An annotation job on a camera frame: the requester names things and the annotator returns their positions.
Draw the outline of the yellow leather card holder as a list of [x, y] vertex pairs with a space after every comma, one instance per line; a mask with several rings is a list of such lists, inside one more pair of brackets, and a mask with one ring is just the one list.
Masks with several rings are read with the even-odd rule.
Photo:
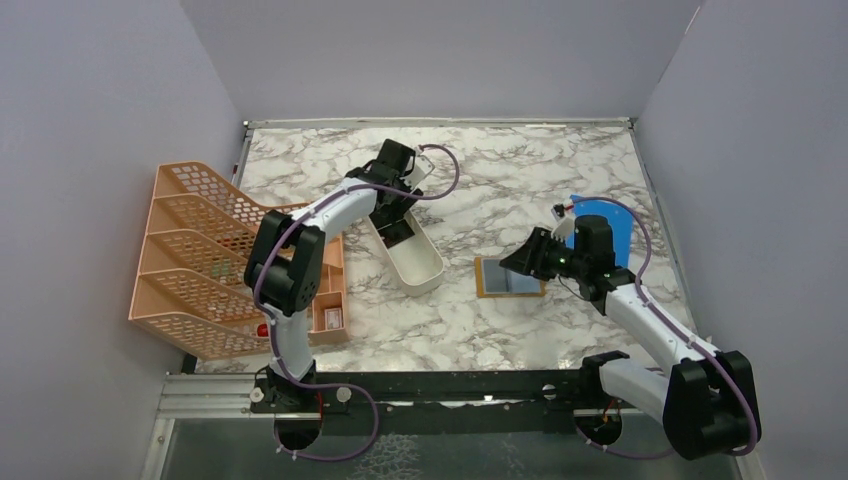
[[499, 265], [493, 257], [474, 259], [478, 298], [543, 297], [546, 284], [531, 276], [520, 275]]

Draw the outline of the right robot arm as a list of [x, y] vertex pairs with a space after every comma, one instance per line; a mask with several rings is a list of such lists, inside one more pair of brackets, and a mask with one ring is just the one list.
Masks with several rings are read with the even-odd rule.
[[640, 277], [617, 263], [605, 217], [562, 224], [573, 229], [571, 246], [536, 227], [500, 266], [541, 281], [576, 281], [581, 297], [632, 335], [661, 370], [641, 367], [623, 352], [587, 357], [576, 383], [579, 398], [592, 407], [612, 398], [631, 404], [656, 420], [671, 449], [687, 460], [750, 453], [761, 424], [749, 360], [720, 350], [658, 305]]

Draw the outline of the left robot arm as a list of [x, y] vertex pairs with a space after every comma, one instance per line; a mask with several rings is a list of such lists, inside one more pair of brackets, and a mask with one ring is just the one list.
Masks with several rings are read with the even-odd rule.
[[280, 378], [275, 393], [288, 409], [302, 410], [314, 397], [315, 386], [307, 377], [314, 360], [305, 316], [319, 290], [327, 243], [363, 218], [390, 242], [410, 238], [412, 229], [403, 217], [422, 196], [406, 181], [415, 159], [412, 148], [386, 140], [375, 159], [349, 171], [331, 193], [295, 212], [271, 210], [262, 218], [244, 282], [266, 316], [269, 366]]

